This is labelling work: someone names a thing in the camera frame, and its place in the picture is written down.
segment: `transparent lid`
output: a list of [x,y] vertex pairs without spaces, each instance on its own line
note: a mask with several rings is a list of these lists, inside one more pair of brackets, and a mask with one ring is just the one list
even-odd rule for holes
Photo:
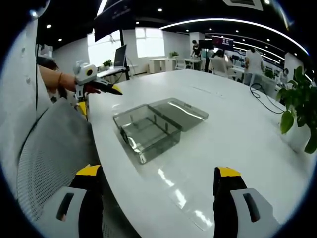
[[208,113],[176,98],[164,99],[149,105],[174,121],[181,131],[188,131],[208,118]]

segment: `storage box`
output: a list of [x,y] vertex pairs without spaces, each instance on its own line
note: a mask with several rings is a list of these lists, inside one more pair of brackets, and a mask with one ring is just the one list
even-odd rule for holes
[[149,105],[117,114],[113,119],[141,164],[154,159],[180,140],[181,130],[177,124]]

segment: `white table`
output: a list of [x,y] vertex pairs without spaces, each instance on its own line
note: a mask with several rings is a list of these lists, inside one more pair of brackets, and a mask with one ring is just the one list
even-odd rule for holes
[[[141,237],[211,238],[217,166],[240,171],[247,187],[255,188],[273,206],[275,218],[280,223],[288,220],[306,190],[315,160],[296,154],[283,142],[280,116],[261,105],[249,87],[188,69],[147,75],[118,86],[123,96],[89,95],[89,119],[110,188]],[[117,137],[113,114],[169,97],[208,112],[209,118],[182,132],[179,144],[147,164],[133,163]],[[166,189],[168,180],[175,184],[170,189]],[[200,211],[211,222],[208,230],[202,231],[175,205],[170,196],[176,189],[181,200],[202,205]]]
[[[185,61],[194,64],[194,63],[200,63],[201,59],[185,58]],[[176,66],[175,58],[150,59],[150,73],[160,72],[161,67],[163,72],[173,71],[175,70],[175,66]]]
[[242,75],[244,74],[245,69],[238,66],[233,66],[232,68],[229,68],[228,70],[233,71],[237,77],[235,77],[235,81],[238,80],[238,78],[242,79]]

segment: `monitor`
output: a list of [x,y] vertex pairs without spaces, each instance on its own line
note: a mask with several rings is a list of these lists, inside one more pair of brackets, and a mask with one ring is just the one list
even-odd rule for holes
[[233,39],[212,36],[212,44],[224,51],[233,51]]
[[239,60],[239,58],[240,58],[240,57],[238,57],[238,56],[232,55],[232,59],[233,59],[233,60]]
[[117,30],[135,28],[133,0],[111,0],[94,19],[95,41]]
[[113,64],[114,67],[124,67],[126,48],[127,48],[127,45],[124,45],[115,51],[114,64]]
[[209,41],[199,40],[198,44],[201,49],[210,49],[210,50],[213,49],[213,44],[212,44],[212,41],[210,40]]

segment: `air vent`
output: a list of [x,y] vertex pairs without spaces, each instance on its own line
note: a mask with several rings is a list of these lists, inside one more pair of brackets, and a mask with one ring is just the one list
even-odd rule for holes
[[228,6],[247,7],[263,11],[261,0],[223,0]]

